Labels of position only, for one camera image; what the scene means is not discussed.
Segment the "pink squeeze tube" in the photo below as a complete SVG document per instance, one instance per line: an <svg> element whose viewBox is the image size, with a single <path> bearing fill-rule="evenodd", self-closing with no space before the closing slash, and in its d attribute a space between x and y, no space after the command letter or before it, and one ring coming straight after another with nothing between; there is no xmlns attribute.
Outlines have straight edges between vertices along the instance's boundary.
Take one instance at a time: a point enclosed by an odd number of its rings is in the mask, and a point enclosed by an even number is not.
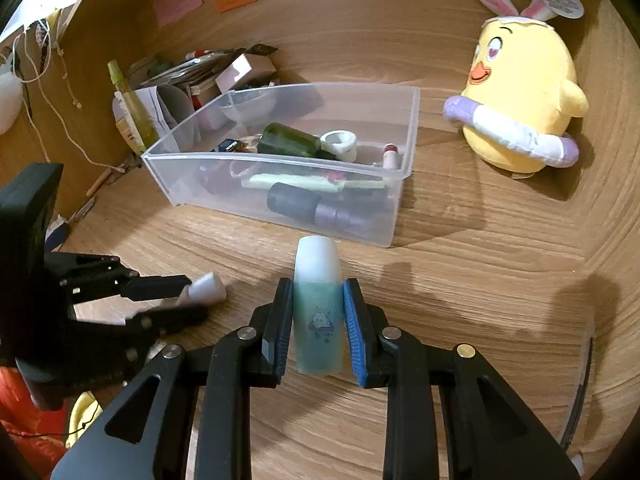
<svg viewBox="0 0 640 480"><path fill-rule="evenodd" d="M215 272L209 272L190 285L183 287L177 298L163 299L153 310L173 307L204 306L213 307L227 300L228 294L224 282Z"/></svg>

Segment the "blue card box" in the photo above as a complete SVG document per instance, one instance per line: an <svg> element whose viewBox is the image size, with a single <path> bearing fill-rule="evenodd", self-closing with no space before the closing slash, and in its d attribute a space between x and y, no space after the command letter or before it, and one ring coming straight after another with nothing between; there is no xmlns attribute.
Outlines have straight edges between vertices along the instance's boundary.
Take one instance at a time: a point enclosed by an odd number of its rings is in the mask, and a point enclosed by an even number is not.
<svg viewBox="0 0 640 480"><path fill-rule="evenodd" d="M238 139L224 139L214 148L215 153L235 153L242 152L246 148L246 144Z"/></svg>

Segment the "pale green tube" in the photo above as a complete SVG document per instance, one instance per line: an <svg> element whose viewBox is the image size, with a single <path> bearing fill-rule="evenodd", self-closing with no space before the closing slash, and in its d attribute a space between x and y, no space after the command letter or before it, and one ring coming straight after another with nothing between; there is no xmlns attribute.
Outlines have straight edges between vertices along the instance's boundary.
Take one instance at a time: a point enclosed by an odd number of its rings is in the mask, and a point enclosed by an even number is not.
<svg viewBox="0 0 640 480"><path fill-rule="evenodd" d="M345 190L384 190L383 180L348 180L326 176L301 176L300 174L253 174L242 177L243 188L270 190L275 184L285 184L294 188L322 193L339 193Z"/></svg>

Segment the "black purple mascara tube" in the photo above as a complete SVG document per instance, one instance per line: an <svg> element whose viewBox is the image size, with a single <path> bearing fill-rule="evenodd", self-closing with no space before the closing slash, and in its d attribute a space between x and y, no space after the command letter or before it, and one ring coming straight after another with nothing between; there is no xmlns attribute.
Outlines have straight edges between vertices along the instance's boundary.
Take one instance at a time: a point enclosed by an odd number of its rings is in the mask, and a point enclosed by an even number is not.
<svg viewBox="0 0 640 480"><path fill-rule="evenodd" d="M385 218L362 203L347 203L318 192L276 183L267 193L270 211L332 232L369 236Z"/></svg>

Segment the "teal white small bottle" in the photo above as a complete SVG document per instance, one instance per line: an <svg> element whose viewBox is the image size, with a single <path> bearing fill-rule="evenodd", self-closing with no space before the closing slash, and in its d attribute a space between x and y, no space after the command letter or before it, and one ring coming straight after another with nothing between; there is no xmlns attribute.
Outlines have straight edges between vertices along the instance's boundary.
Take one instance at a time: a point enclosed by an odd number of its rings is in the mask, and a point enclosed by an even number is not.
<svg viewBox="0 0 640 480"><path fill-rule="evenodd" d="M332 238L298 241L293 290L297 371L326 376L343 368L344 299L340 257Z"/></svg>

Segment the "dark green glass bottle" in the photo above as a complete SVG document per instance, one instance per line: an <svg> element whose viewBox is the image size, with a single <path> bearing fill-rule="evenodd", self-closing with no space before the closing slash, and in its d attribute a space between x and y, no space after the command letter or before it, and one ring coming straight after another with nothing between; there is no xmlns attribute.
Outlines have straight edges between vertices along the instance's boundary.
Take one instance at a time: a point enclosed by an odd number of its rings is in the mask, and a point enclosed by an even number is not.
<svg viewBox="0 0 640 480"><path fill-rule="evenodd" d="M280 122L270 122L265 126L257 142L257 151L260 154L337 160L333 153L323 148L319 138Z"/></svg>

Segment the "red white lip balm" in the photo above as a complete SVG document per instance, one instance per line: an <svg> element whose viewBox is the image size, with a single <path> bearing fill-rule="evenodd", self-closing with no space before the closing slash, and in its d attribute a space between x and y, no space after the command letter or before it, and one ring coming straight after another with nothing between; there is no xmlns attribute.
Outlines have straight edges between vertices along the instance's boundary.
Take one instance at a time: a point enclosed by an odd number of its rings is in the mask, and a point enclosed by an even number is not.
<svg viewBox="0 0 640 480"><path fill-rule="evenodd" d="M383 150L383 168L386 170L398 170L401 166L401 157L395 144L386 144Z"/></svg>

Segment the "white tape roll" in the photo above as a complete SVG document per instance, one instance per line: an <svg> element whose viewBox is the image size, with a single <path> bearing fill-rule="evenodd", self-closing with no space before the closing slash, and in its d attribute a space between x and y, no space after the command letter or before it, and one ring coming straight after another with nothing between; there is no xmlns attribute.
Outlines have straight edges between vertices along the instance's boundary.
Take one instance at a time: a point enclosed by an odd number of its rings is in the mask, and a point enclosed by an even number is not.
<svg viewBox="0 0 640 480"><path fill-rule="evenodd" d="M320 136L322 150L331 153L341 162L356 162L358 139L349 130L332 130Z"/></svg>

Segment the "red paper envelope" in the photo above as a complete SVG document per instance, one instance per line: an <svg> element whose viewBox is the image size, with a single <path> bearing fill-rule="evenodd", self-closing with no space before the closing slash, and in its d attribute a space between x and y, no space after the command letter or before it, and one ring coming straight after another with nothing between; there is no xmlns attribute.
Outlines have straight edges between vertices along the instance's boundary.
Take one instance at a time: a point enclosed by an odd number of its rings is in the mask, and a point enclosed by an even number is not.
<svg viewBox="0 0 640 480"><path fill-rule="evenodd" d="M198 167L196 175L204 190L213 196L226 196L241 188L241 181L253 169L242 160L211 160Z"/></svg>

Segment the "eyeglasses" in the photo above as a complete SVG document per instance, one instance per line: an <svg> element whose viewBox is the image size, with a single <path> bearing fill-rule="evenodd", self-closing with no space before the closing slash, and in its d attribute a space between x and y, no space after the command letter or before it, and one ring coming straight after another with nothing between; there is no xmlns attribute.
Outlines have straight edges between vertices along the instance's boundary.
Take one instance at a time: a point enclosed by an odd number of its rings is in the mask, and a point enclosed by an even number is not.
<svg viewBox="0 0 640 480"><path fill-rule="evenodd" d="M140 168L142 166L142 160L139 157L126 160L120 166L115 169L107 169L100 175L99 179L90 186L86 192L86 198L81 206L70 216L67 220L68 223L74 224L85 218L88 212L96 204L96 196L101 188L105 188L122 178L125 174L128 174L134 168Z"/></svg>

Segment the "yellow green spray bottle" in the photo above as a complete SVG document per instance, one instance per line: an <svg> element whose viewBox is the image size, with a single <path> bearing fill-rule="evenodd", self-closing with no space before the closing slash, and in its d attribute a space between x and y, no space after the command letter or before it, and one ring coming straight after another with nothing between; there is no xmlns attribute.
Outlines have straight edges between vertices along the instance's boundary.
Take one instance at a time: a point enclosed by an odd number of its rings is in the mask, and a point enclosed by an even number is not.
<svg viewBox="0 0 640 480"><path fill-rule="evenodd" d="M151 116L144 107L137 93L131 88L128 79L122 73L116 60L107 63L112 84L122 97L126 113L131 118L132 128L140 140L141 151L144 153L158 140L158 133L152 123Z"/></svg>

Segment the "white folded paper stack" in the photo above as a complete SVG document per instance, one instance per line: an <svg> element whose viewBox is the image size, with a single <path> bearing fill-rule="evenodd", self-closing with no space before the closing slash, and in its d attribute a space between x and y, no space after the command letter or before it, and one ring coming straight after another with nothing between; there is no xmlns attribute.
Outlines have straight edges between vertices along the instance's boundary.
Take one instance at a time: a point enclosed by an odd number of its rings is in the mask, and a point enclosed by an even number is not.
<svg viewBox="0 0 640 480"><path fill-rule="evenodd" d="M157 140L194 113L191 99L175 86L153 86L134 92L146 110Z"/></svg>

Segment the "white fluffy pompom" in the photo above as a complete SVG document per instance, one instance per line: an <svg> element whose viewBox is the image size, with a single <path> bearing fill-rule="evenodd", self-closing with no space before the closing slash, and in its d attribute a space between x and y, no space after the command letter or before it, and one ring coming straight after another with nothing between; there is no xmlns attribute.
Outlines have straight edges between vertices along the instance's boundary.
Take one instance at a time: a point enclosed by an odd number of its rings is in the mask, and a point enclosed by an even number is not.
<svg viewBox="0 0 640 480"><path fill-rule="evenodd" d="M9 64L1 66L0 74L0 133L5 134L21 113L23 85Z"/></svg>

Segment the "ceramic bowl with trinkets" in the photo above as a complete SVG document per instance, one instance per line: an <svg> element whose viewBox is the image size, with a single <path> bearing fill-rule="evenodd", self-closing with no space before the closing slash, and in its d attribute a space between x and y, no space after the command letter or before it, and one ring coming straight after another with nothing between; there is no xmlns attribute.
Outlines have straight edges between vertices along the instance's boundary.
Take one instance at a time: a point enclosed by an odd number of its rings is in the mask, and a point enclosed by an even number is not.
<svg viewBox="0 0 640 480"><path fill-rule="evenodd" d="M277 99L268 90L229 91L218 100L218 107L232 122L256 124L268 117Z"/></svg>

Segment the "red white marker pen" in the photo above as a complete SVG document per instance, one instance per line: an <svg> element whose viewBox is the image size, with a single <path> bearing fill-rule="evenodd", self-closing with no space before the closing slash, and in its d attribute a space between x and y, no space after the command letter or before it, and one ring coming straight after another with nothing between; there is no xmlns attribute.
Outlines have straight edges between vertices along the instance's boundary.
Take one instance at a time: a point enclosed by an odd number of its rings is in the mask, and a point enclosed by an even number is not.
<svg viewBox="0 0 640 480"><path fill-rule="evenodd" d="M228 53L228 49L221 49L221 50L216 50L216 49L203 49L203 50L195 50L195 51L191 51L188 52L185 56L184 59L186 61L192 60L192 58L201 58L202 56L206 56L206 55L224 55Z"/></svg>

